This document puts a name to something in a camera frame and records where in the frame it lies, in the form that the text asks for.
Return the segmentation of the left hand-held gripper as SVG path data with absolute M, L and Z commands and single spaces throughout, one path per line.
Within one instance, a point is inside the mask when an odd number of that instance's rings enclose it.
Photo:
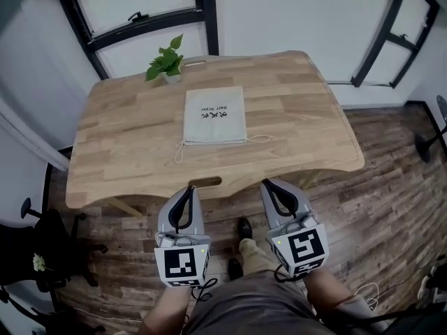
M 195 187 L 183 188 L 163 205 L 155 240 L 154 254 L 162 283 L 170 288 L 204 286 L 211 238 L 205 234 Z

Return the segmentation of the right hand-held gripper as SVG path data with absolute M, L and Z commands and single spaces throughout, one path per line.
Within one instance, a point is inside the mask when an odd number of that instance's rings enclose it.
M 290 278 L 303 278 L 325 264 L 330 254 L 325 226 L 297 186 L 264 179 L 261 197 L 270 230 L 267 241 Z

